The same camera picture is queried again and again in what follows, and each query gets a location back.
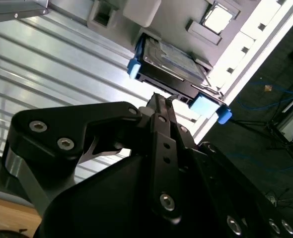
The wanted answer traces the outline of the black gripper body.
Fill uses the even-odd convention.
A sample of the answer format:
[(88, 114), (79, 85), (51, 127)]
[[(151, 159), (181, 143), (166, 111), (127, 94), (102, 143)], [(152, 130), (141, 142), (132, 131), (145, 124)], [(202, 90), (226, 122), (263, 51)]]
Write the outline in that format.
[(64, 191), (47, 208), (43, 238), (223, 238), (226, 216), (177, 158), (132, 156)]

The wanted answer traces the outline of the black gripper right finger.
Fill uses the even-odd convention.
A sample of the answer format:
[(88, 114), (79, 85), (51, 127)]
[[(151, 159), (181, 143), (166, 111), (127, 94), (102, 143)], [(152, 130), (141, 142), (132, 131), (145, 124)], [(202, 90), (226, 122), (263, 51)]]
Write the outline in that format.
[(177, 142), (182, 220), (179, 238), (293, 238), (293, 223), (214, 145), (195, 144), (165, 103)]

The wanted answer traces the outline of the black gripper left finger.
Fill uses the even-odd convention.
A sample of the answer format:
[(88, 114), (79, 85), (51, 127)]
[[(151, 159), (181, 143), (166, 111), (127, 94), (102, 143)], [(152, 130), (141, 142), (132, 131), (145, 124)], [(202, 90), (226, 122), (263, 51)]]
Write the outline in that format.
[(166, 101), (113, 102), (18, 112), (3, 165), (42, 218), (64, 191), (132, 156), (177, 158)]

